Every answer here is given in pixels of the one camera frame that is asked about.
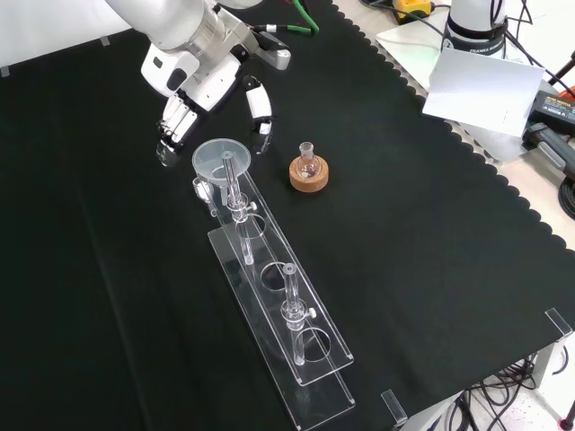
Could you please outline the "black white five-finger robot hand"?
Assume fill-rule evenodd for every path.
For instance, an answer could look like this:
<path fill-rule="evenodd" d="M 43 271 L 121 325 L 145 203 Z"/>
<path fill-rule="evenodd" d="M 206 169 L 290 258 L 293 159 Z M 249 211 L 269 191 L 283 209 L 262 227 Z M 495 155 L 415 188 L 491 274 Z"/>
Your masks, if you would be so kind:
<path fill-rule="evenodd" d="M 188 51 L 169 54 L 154 45 L 149 48 L 141 74 L 167 98 L 156 126 L 156 155 L 163 166 L 172 167 L 179 161 L 187 135 L 238 87 L 244 90 L 252 116 L 255 152 L 268 150 L 274 120 L 270 98 L 261 81 L 241 74 L 247 58 L 245 47 L 237 45 L 214 68 L 202 71 L 199 60 Z"/>

